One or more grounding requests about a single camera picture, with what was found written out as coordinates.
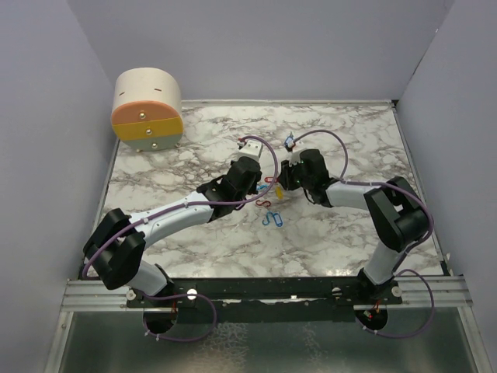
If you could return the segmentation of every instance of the robotic arm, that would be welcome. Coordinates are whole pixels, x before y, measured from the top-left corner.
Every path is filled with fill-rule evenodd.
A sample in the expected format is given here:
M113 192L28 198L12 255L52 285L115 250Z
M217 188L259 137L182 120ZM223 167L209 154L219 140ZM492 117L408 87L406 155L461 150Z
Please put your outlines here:
M200 185L182 200L130 215L124 214L120 208L106 214L83 249L87 258L91 258L121 229L139 221L144 222L110 243L93 263L107 289L113 290L127 284L147 295L158 294L172 281L161 267L141 260L145 249L184 228L222 218L237 207L229 202L242 202L247 194L257 193L257 183L262 176L259 165L262 144L247 140L239 146L236 160L231 161L226 175ZM211 202L228 203L211 206Z
M313 204L354 207L370 212L380 240L371 260L358 275L367 296L378 294L389 285L406 250L429 228L429 220L420 205L405 194L388 186L351 185L330 178L318 149L293 150L290 160L281 163L279 182L285 190L302 187ZM415 195L402 177L388 180L387 184Z

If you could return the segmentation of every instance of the white wall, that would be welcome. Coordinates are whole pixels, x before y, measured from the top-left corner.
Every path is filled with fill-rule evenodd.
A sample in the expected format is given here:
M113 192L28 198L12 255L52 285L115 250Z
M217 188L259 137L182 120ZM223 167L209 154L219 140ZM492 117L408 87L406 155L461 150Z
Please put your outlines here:
M453 0L68 0L111 82L186 99L398 99Z
M456 0L402 96L399 120L450 265L497 368L497 2Z
M43 371L113 147L112 86L64 0L0 4L0 371Z

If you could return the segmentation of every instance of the white marble table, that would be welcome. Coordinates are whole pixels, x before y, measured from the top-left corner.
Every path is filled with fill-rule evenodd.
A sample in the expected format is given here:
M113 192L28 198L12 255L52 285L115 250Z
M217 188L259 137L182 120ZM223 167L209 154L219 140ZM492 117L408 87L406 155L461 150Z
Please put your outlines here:
M172 203L201 183L226 173L237 151L236 139L244 134L264 137L283 160L283 140L293 131L315 128L335 131L349 149L350 180L387 180L399 175L415 185L389 104L376 106L213 106L183 109L185 136L173 150L136 153L120 144L104 205L135 212ZM337 176L343 153L328 135L305 139L319 148L328 170ZM272 175L273 161L262 154L263 176ZM266 210L245 206L207 225L185 229L157 242L144 253L172 277L287 277L349 276L369 260L377 243L370 216L365 211L310 204L301 190L278 200L269 192L272 211L284 225L264 226ZM404 262L422 274L441 274L430 239Z

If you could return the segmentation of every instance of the red paper clip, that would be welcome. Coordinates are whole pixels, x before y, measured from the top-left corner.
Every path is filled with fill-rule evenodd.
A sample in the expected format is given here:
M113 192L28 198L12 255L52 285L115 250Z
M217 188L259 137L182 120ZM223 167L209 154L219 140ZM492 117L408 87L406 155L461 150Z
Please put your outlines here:
M271 207L271 202L268 200L257 200L255 204L260 207Z
M267 176L264 178L264 181L266 183L271 183L271 180L273 180L273 177L272 176Z

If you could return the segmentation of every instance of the bolt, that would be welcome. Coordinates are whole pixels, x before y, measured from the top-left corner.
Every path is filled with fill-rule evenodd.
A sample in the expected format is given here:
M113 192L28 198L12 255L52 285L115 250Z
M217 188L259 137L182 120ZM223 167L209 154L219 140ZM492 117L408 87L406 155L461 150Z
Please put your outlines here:
M137 295L131 289L126 293L126 299L128 301L133 301L136 297L137 297Z
M400 289L399 286L394 286L391 289L391 293L394 295L394 297L400 297L402 295L402 289Z

